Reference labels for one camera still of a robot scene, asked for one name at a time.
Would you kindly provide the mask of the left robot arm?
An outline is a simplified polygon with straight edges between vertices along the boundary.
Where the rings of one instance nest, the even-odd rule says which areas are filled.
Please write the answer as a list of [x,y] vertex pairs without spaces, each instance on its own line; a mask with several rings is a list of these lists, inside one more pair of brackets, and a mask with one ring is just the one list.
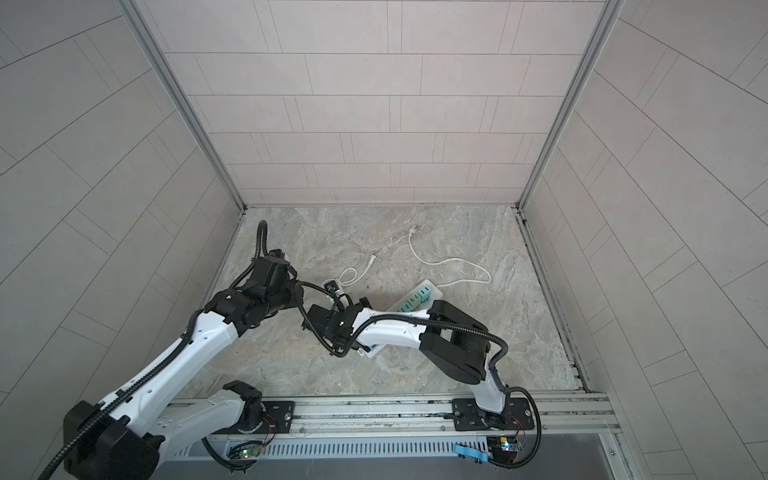
[[64,418],[63,446],[40,476],[58,468],[77,479],[148,479],[167,458],[222,428],[253,431],[261,393],[233,381],[176,417],[161,414],[219,352],[279,311],[293,308],[297,274],[257,227],[255,255],[229,288],[194,311],[181,336],[136,376],[96,404],[81,401]]

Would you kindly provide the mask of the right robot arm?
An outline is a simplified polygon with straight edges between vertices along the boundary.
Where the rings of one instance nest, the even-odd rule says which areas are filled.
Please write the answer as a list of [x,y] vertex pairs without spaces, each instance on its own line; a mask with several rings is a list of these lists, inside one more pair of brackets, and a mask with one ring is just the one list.
[[411,348],[450,379],[469,386],[473,398],[455,400],[444,417],[458,431],[502,433],[488,440],[488,452],[476,454],[476,461],[517,469],[535,458],[543,433],[539,410],[528,390],[500,380],[497,363],[509,347],[481,322],[444,300],[413,312],[381,312],[365,300],[305,308],[298,293],[296,306],[302,326],[335,357],[385,346]]

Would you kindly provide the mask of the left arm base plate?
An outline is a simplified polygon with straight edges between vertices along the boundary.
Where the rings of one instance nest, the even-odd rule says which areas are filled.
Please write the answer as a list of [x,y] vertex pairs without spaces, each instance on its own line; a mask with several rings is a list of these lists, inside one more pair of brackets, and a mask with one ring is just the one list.
[[263,401],[258,422],[252,426],[223,428],[214,435],[274,435],[287,434],[291,430],[296,403],[294,401]]

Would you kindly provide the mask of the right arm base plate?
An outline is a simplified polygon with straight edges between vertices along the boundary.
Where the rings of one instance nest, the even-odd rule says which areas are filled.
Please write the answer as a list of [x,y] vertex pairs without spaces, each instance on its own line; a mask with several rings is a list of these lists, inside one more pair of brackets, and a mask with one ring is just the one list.
[[533,408],[524,397],[509,397],[501,413],[480,409],[471,398],[456,398],[452,402],[452,419],[457,431],[517,430],[532,431],[536,428]]

